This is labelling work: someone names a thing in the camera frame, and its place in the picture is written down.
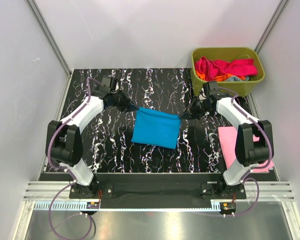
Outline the blue t shirt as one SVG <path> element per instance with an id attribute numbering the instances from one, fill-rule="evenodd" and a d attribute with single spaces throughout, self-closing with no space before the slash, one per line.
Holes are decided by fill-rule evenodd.
<path id="1" fill-rule="evenodd" d="M 137 144 L 176 149 L 181 120 L 175 114 L 139 108 L 131 141 Z"/>

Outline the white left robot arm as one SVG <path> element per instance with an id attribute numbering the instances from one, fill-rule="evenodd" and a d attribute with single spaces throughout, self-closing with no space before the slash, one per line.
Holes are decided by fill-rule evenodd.
<path id="1" fill-rule="evenodd" d="M 118 79 L 104 76 L 94 90 L 91 81 L 87 78 L 87 96 L 79 107 L 61 120 L 48 124 L 45 147 L 49 166 L 68 173 L 74 181 L 73 188 L 86 198 L 93 198 L 101 191 L 97 177 L 83 160 L 83 130 L 107 107 L 116 107 L 123 113 L 139 109 L 121 90 Z"/>

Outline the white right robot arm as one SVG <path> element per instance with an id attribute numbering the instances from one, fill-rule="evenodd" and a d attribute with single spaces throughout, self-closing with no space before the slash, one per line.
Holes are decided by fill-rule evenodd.
<path id="1" fill-rule="evenodd" d="M 212 188 L 212 194 L 229 198 L 254 170 L 267 168 L 274 156 L 272 124 L 245 111 L 235 100 L 237 93 L 220 87 L 216 81 L 202 85 L 180 120 L 200 119 L 206 112 L 217 112 L 236 129 L 235 159 Z"/>

